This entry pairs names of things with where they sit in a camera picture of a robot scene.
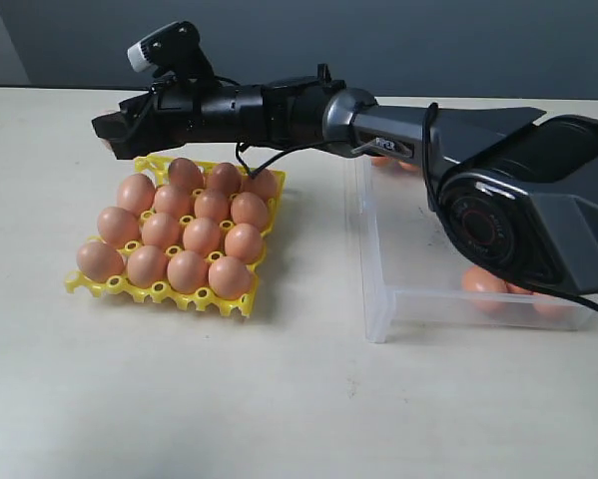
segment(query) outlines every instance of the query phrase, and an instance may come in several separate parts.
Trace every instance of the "yellow plastic egg carton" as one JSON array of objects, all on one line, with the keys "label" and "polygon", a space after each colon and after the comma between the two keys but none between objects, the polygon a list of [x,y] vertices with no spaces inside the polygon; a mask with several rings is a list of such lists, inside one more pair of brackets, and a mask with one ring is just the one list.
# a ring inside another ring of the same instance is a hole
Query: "yellow plastic egg carton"
[{"label": "yellow plastic egg carton", "polygon": [[[174,158],[162,157],[159,155],[138,157],[134,160],[135,171],[137,173],[147,171],[151,172],[154,175],[155,184],[158,187],[168,182],[168,166],[173,159]],[[207,176],[208,173],[212,171],[212,168],[218,164],[212,162],[193,161],[198,167],[203,169],[204,176]],[[246,171],[242,166],[238,165],[237,168],[242,175],[246,174]],[[275,170],[270,170],[270,172],[273,173],[277,178],[279,190],[277,196],[268,201],[271,220],[269,226],[261,233],[262,237],[264,238],[274,228],[277,212],[281,202],[281,195],[283,193],[283,187],[286,180],[285,172]],[[197,196],[202,191],[203,190],[195,190],[193,192],[193,196]],[[143,212],[139,218],[140,224],[142,225],[153,214],[153,210]],[[181,217],[179,220],[181,228],[184,229],[186,225],[193,219],[193,216]],[[234,227],[234,223],[229,220],[225,220],[221,222],[220,226],[224,233],[226,233]],[[93,236],[89,237],[88,240],[101,241],[102,239],[100,237]],[[127,257],[140,246],[142,246],[140,241],[129,241],[123,248],[118,249],[118,252]],[[166,250],[166,254],[169,257],[172,257],[180,250],[180,246],[173,245]],[[223,255],[224,254],[222,251],[213,251],[208,255],[207,261],[214,262]],[[197,311],[205,311],[209,305],[213,304],[219,309],[221,316],[229,316],[233,309],[238,309],[241,312],[241,315],[244,317],[249,317],[254,307],[255,296],[257,294],[257,289],[259,288],[260,282],[259,277],[256,274],[256,269],[265,260],[266,255],[267,246],[264,242],[264,250],[261,254],[261,257],[256,262],[248,264],[248,269],[252,272],[254,277],[253,287],[250,291],[235,300],[222,299],[216,296],[214,292],[207,286],[197,289],[192,294],[181,294],[174,291],[166,280],[157,281],[149,288],[140,288],[130,284],[125,273],[111,276],[106,282],[94,282],[87,278],[82,272],[74,270],[67,275],[64,284],[66,290],[70,293],[74,292],[77,287],[83,286],[86,287],[95,297],[101,296],[104,292],[110,294],[120,294],[124,292],[129,294],[135,302],[144,302],[146,298],[149,297],[152,302],[161,303],[165,299],[169,298],[175,302],[179,309],[182,310],[187,310],[190,307],[190,304],[193,304]]]}]

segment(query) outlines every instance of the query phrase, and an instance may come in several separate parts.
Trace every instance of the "egg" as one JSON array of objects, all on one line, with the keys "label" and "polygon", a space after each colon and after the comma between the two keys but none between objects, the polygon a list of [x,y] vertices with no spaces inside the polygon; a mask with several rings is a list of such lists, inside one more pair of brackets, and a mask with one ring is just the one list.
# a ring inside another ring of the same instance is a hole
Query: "egg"
[{"label": "egg", "polygon": [[524,289],[520,286],[512,284],[511,282],[507,282],[507,290],[512,294],[531,294],[529,289]]},{"label": "egg", "polygon": [[222,256],[210,265],[208,282],[218,297],[234,300],[248,292],[254,278],[246,265],[235,257]]},{"label": "egg", "polygon": [[263,238],[259,230],[246,223],[236,225],[226,234],[226,255],[240,259],[245,264],[251,264],[259,259],[263,246]]},{"label": "egg", "polygon": [[208,280],[208,263],[194,251],[179,251],[168,263],[168,282],[174,291],[192,294]]},{"label": "egg", "polygon": [[418,166],[412,165],[410,163],[399,161],[398,165],[408,173],[419,173],[420,172],[420,168]]},{"label": "egg", "polygon": [[220,223],[230,215],[230,202],[219,190],[203,190],[195,199],[195,217]]},{"label": "egg", "polygon": [[149,210],[155,197],[155,186],[147,176],[136,173],[125,178],[117,189],[117,206],[135,217]]},{"label": "egg", "polygon": [[[507,292],[505,281],[476,265],[468,269],[462,277],[462,288],[469,292]],[[474,305],[486,313],[499,312],[504,302],[496,300],[472,300]]]},{"label": "egg", "polygon": [[[533,293],[536,298],[540,299],[542,297],[552,297],[548,294],[541,294],[539,292]],[[547,317],[549,319],[560,319],[565,313],[570,310],[571,306],[567,306],[565,304],[548,304],[548,303],[540,303],[534,302],[533,304],[534,309],[538,314],[541,316]]]},{"label": "egg", "polygon": [[192,220],[183,231],[183,247],[206,257],[221,245],[221,227],[209,218]]},{"label": "egg", "polygon": [[371,163],[375,167],[386,167],[391,163],[391,158],[388,157],[371,157]]},{"label": "egg", "polygon": [[125,268],[123,257],[113,246],[99,241],[86,242],[77,251],[77,267],[94,282],[106,282],[121,274]]},{"label": "egg", "polygon": [[174,185],[163,185],[155,193],[154,209],[157,213],[167,213],[178,220],[190,213],[190,195]]},{"label": "egg", "polygon": [[141,246],[128,258],[128,280],[147,288],[166,277],[168,257],[157,246]]},{"label": "egg", "polygon": [[277,177],[270,170],[261,170],[256,178],[244,177],[242,181],[242,191],[251,192],[268,202],[270,198],[276,198],[279,192],[279,183]]},{"label": "egg", "polygon": [[232,163],[219,163],[208,174],[206,186],[229,197],[241,188],[241,173]]},{"label": "egg", "polygon": [[170,185],[179,187],[190,195],[204,186],[205,179],[201,169],[187,158],[175,158],[168,166]]},{"label": "egg", "polygon": [[165,249],[179,241],[181,226],[166,213],[154,213],[143,224],[141,239],[143,244]]},{"label": "egg", "polygon": [[97,230],[103,241],[117,249],[141,237],[137,218],[119,207],[107,207],[99,213]]},{"label": "egg", "polygon": [[270,212],[262,199],[250,192],[237,195],[230,209],[235,224],[247,223],[262,231],[270,222]]}]

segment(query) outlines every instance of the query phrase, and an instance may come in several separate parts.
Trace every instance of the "transparent plastic box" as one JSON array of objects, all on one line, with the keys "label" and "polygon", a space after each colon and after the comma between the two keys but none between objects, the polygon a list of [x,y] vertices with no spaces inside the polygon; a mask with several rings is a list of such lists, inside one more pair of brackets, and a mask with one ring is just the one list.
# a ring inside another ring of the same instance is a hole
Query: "transparent plastic box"
[{"label": "transparent plastic box", "polygon": [[[348,227],[358,238],[370,342],[385,342],[403,321],[577,330],[593,315],[559,298],[464,291],[461,278],[472,263],[429,210],[421,175],[397,164],[374,167],[368,157],[349,160],[347,167]],[[504,304],[488,314],[476,301]]]}]

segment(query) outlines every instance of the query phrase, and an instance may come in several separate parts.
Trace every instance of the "table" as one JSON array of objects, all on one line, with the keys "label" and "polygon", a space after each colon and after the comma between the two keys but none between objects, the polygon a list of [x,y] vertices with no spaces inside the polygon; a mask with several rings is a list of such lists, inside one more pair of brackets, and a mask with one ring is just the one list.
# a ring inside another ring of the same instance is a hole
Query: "table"
[{"label": "table", "polygon": [[[598,478],[598,320],[367,343],[343,159],[278,164],[287,193],[246,323],[66,293],[133,171],[89,122],[129,95],[0,89],[0,479]],[[598,102],[439,103],[598,116]]]}]

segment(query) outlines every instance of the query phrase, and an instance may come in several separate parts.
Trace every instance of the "robotic arm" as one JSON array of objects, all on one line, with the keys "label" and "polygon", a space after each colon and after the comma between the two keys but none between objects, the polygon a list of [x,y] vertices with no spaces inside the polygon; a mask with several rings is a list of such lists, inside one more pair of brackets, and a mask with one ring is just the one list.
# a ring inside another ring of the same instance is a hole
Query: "robotic arm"
[{"label": "robotic arm", "polygon": [[[316,148],[345,158],[389,156],[422,167],[429,207],[475,264],[526,289],[598,311],[598,120],[540,124],[534,108],[439,110],[382,106],[365,90],[316,75],[241,86],[217,77],[189,22],[129,49],[150,90],[93,120],[118,159],[187,143],[236,143],[255,176],[281,156]],[[247,147],[280,151],[256,170]]]}]

